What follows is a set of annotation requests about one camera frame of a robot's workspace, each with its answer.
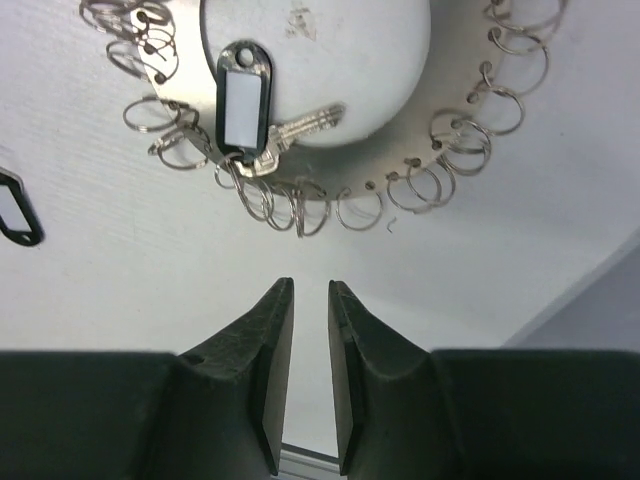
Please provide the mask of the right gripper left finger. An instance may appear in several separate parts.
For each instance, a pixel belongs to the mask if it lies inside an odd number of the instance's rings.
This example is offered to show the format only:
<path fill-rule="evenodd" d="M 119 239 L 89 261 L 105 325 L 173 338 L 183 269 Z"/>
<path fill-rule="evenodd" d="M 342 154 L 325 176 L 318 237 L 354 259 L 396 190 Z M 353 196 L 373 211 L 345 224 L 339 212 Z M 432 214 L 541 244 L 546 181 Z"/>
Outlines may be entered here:
<path fill-rule="evenodd" d="M 268 479 L 277 474 L 294 283 L 189 351 L 1 355 L 5 479 Z"/>

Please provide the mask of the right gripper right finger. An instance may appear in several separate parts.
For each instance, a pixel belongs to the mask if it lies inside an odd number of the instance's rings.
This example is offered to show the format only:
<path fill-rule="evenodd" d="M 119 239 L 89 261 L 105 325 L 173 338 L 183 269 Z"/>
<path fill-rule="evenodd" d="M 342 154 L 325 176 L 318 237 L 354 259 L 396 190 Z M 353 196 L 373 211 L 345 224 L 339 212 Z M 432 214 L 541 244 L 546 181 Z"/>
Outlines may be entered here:
<path fill-rule="evenodd" d="M 328 287 L 340 472 L 349 479 L 635 479 L 639 357 L 426 351 Z"/>

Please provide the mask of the large metal keyring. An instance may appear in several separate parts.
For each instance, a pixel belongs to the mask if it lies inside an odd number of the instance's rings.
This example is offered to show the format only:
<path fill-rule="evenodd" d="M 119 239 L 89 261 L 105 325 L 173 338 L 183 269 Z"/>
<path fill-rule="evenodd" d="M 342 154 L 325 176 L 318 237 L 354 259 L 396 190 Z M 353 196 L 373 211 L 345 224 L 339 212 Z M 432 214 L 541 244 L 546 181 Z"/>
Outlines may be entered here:
<path fill-rule="evenodd" d="M 538 57 L 566 13 L 563 1 L 82 1 L 85 24 L 109 36 L 119 70 L 151 85 L 123 111 L 155 135 L 149 154 L 189 171 L 213 165 L 255 220 L 309 237 L 307 207 L 348 224 L 345 203 L 372 197 L 416 215 L 446 205 L 480 174 L 493 141 L 517 131 L 524 92 L 499 83 L 509 58 Z M 271 121 L 335 102 L 340 124 L 299 139 L 274 173 L 247 178 L 217 147 L 216 64 L 238 40 L 273 64 Z"/>

